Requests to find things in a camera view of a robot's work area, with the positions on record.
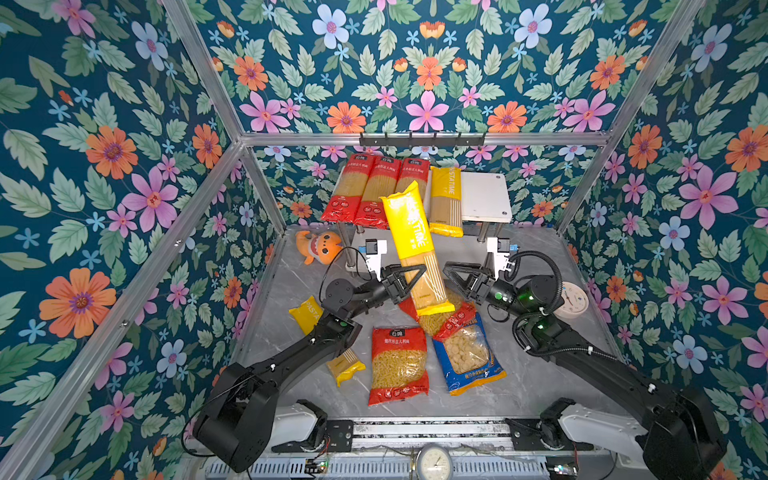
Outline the yellow spaghetti box front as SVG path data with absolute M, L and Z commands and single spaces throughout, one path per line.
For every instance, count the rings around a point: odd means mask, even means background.
M 400 264 L 425 264 L 427 272 L 411 292 L 419 316 L 453 312 L 439 269 L 419 189 L 413 182 L 404 192 L 382 198 Z

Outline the yellow spaghetti box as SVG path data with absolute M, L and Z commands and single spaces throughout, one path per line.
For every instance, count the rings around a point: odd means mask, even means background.
M 429 226 L 433 234 L 461 238 L 462 186 L 457 167 L 432 167 Z
M 400 264 L 425 264 L 427 272 L 411 292 L 419 316 L 453 312 L 439 269 L 419 189 L 413 182 L 404 192 L 382 198 Z

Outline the red macaroni bag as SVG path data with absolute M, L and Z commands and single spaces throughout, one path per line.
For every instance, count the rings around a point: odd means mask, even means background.
M 419 327 L 377 327 L 372 331 L 369 406 L 403 401 L 429 392 L 427 338 Z
M 467 326 L 476 314 L 475 304 L 466 302 L 453 290 L 447 291 L 447 297 L 448 301 L 455 307 L 453 312 L 419 316 L 411 298 L 400 303 L 399 308 L 415 320 L 427 335 L 438 341 L 444 341 Z

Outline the blue pasta bag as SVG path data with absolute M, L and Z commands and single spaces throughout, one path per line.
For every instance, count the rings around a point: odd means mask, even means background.
M 434 340 L 433 346 L 451 396 L 460 396 L 507 376 L 488 344 L 478 314 L 444 340 Z

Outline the red macaroni bag front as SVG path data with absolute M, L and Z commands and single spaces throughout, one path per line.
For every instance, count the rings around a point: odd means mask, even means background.
M 403 401 L 429 392 L 427 338 L 419 327 L 377 327 L 372 331 L 369 406 Z

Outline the yellow spaghetti box back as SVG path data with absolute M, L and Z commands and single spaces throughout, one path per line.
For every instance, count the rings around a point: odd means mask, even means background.
M 461 238 L 462 186 L 457 167 L 432 167 L 429 226 L 433 234 Z

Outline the red spaghetti bag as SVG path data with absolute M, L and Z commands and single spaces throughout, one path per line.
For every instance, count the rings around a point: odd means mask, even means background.
M 354 221 L 375 160 L 376 157 L 369 154 L 355 154 L 350 157 L 322 214 L 323 221 Z
M 413 182 L 419 189 L 419 195 L 422 200 L 426 198 L 427 181 L 430 172 L 430 162 L 423 158 L 407 158 L 403 161 L 395 192 L 404 192 Z
M 402 168 L 396 158 L 379 157 L 366 183 L 353 223 L 364 228 L 388 229 L 383 197 L 393 194 Z

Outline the yellow spaghetti box hidden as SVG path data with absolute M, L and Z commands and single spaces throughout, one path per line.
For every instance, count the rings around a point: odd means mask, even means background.
M 334 357 L 325 365 L 338 387 L 367 369 L 357 354 L 347 347 L 354 336 L 351 323 L 327 314 L 314 297 L 290 309 L 289 314 L 308 338 L 310 346 L 325 346 L 328 351 L 333 347 Z

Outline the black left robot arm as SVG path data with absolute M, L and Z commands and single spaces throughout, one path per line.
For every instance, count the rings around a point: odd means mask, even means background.
M 387 301 L 404 301 L 426 271 L 423 265 L 390 265 L 359 286 L 343 278 L 330 282 L 321 317 L 305 337 L 266 360 L 233 363 L 220 374 L 195 415 L 194 438 L 236 473 L 275 448 L 324 448 L 327 414 L 308 400 L 280 405 L 281 395 L 354 344 L 361 330 L 355 317 Z

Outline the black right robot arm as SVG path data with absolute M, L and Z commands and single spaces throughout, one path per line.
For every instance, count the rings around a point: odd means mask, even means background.
M 512 334 L 528 355 L 577 375 L 620 405 L 643 428 L 633 441 L 658 479 L 709 479 L 727 452 L 713 405 L 699 388 L 658 382 L 587 341 L 555 312 L 565 303 L 557 265 L 517 287 L 510 273 L 449 262 L 444 274 L 468 301 L 513 316 Z

